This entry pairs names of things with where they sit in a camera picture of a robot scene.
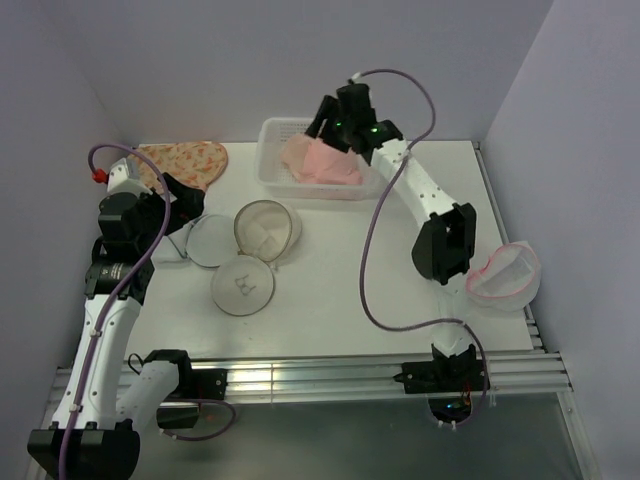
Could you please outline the pink bra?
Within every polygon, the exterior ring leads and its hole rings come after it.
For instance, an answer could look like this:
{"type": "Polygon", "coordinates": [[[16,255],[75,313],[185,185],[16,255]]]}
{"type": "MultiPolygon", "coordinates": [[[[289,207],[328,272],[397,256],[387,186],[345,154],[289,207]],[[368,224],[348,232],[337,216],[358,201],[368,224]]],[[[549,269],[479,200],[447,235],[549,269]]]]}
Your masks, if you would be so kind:
{"type": "Polygon", "coordinates": [[[358,156],[334,149],[318,139],[311,141],[304,155],[298,181],[322,185],[360,185],[358,156]]]}

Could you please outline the tan-trimmed white laundry bag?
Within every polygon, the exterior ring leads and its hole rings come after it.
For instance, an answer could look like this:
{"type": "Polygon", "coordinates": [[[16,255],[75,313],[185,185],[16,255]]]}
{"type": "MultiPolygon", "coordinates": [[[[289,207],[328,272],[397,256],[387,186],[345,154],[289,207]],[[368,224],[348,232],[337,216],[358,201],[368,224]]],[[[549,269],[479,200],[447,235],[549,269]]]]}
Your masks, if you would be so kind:
{"type": "Polygon", "coordinates": [[[237,255],[217,267],[211,280],[214,304],[234,317],[263,310],[276,290],[275,272],[302,233],[298,212],[275,200],[256,200],[234,218],[237,255]]]}

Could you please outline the beige bra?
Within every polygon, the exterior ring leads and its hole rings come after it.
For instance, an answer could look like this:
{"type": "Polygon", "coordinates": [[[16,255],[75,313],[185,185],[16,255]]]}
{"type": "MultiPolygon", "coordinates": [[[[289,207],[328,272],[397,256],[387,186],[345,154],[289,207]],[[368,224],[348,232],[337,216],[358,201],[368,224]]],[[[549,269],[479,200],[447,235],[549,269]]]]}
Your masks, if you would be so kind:
{"type": "Polygon", "coordinates": [[[298,181],[306,176],[304,163],[312,141],[307,135],[298,133],[291,136],[281,148],[281,163],[298,181]]]}

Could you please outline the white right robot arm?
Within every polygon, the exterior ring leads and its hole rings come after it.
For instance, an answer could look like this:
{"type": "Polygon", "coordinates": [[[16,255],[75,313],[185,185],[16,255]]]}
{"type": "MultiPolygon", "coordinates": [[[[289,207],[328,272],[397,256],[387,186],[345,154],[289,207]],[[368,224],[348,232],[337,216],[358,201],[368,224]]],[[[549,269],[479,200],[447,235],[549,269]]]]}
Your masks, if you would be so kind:
{"type": "MultiPolygon", "coordinates": [[[[387,182],[382,194],[396,192],[419,227],[411,260],[425,279],[445,287],[470,269],[475,254],[477,212],[454,200],[415,159],[414,143],[390,120],[380,120],[371,104],[370,88],[351,82],[323,97],[306,130],[307,136],[335,151],[352,151],[387,182]]],[[[433,332],[433,378],[445,392],[467,393],[479,380],[490,387],[486,352],[462,319],[437,318],[408,326],[433,332]]]]}

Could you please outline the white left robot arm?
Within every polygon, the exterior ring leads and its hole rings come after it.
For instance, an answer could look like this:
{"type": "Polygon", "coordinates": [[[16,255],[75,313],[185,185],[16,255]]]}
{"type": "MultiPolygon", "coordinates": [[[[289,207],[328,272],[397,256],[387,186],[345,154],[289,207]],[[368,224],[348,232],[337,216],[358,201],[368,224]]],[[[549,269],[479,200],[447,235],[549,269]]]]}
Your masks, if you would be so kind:
{"type": "Polygon", "coordinates": [[[204,210],[202,190],[164,173],[165,192],[111,193],[99,205],[100,236],[85,275],[81,339],[51,423],[30,433],[27,451],[53,479],[128,479],[140,432],[169,396],[195,386],[184,350],[156,350],[124,395],[117,393],[125,350],[154,273],[150,248],[204,210]]]}

